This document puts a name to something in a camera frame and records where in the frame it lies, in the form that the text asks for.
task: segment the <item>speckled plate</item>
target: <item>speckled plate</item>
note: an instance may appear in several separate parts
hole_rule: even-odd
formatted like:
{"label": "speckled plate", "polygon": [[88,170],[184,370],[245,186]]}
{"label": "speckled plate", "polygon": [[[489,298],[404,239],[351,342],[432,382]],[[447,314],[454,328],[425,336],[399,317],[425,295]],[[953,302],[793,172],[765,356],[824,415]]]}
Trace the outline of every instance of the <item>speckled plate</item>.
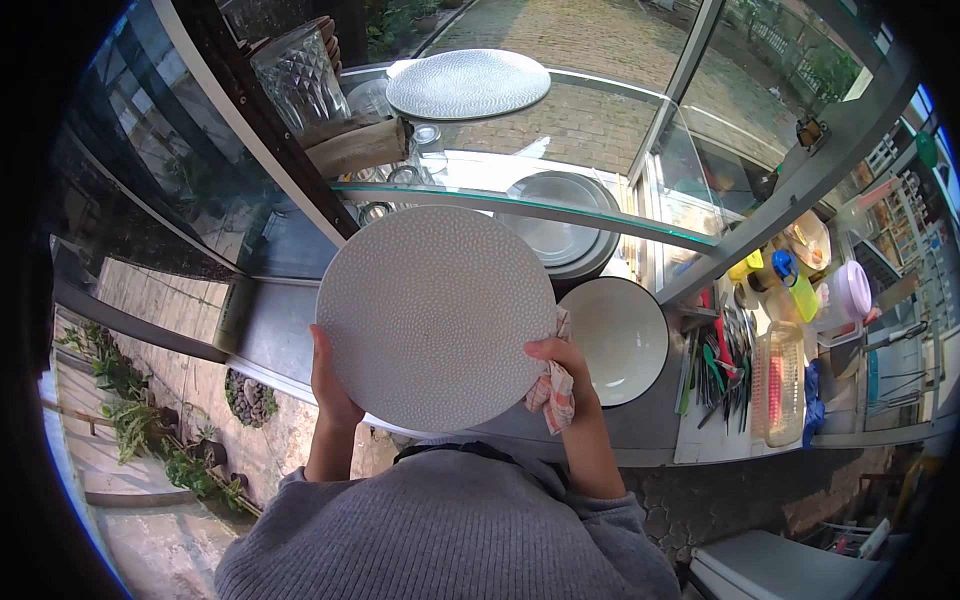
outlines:
{"label": "speckled plate", "polygon": [[550,90],[550,74],[516,52],[472,48],[417,60],[387,84],[387,101],[421,119],[465,121],[529,107]]}
{"label": "speckled plate", "polygon": [[502,223],[417,206],[353,235],[324,274],[317,324],[333,369],[365,411],[455,431],[516,404],[539,375],[523,343],[556,326],[550,279]]}

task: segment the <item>blue bottle cap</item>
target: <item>blue bottle cap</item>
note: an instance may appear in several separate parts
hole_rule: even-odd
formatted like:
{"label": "blue bottle cap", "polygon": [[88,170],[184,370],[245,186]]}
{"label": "blue bottle cap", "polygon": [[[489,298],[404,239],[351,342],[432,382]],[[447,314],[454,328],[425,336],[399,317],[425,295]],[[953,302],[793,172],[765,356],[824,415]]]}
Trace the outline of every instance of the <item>blue bottle cap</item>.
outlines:
{"label": "blue bottle cap", "polygon": [[797,259],[793,254],[787,251],[778,250],[770,256],[770,266],[774,273],[787,287],[793,287],[797,283],[799,271],[797,269]]}

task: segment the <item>person's left hand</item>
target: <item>person's left hand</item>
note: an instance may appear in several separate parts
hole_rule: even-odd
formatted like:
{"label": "person's left hand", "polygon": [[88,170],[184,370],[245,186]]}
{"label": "person's left hand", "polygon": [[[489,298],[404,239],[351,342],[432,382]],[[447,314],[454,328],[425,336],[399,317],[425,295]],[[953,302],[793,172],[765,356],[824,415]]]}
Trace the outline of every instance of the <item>person's left hand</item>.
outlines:
{"label": "person's left hand", "polygon": [[320,408],[319,419],[324,420],[327,427],[336,429],[356,428],[364,416],[364,410],[353,403],[347,396],[337,375],[330,364],[333,358],[333,348],[330,340],[319,325],[310,325],[310,335],[313,336],[313,372],[310,374],[310,387],[313,396],[317,399]]}

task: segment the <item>plastic basket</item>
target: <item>plastic basket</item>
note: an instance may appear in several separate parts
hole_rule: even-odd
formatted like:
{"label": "plastic basket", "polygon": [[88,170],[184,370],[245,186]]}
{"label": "plastic basket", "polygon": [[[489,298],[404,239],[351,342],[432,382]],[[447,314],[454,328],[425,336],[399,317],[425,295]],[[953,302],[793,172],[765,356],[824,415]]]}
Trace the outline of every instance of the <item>plastic basket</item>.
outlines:
{"label": "plastic basket", "polygon": [[770,447],[789,445],[804,433],[804,333],[773,321],[754,344],[751,433]]}

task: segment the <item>yellow container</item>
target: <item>yellow container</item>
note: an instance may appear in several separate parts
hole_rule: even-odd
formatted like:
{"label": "yellow container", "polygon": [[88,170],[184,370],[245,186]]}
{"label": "yellow container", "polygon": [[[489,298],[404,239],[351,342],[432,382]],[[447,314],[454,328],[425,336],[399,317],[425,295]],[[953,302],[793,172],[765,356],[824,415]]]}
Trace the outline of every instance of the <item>yellow container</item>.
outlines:
{"label": "yellow container", "polygon": [[739,281],[740,279],[746,279],[747,275],[754,271],[759,271],[762,268],[763,255],[760,253],[760,249],[756,249],[750,252],[749,256],[730,267],[727,275],[733,281]]}
{"label": "yellow container", "polygon": [[804,323],[810,323],[814,315],[817,314],[817,308],[820,307],[820,302],[817,301],[817,295],[813,292],[810,280],[804,274],[797,274],[797,282],[787,289],[790,290],[790,296],[797,304],[800,318],[804,320]]}

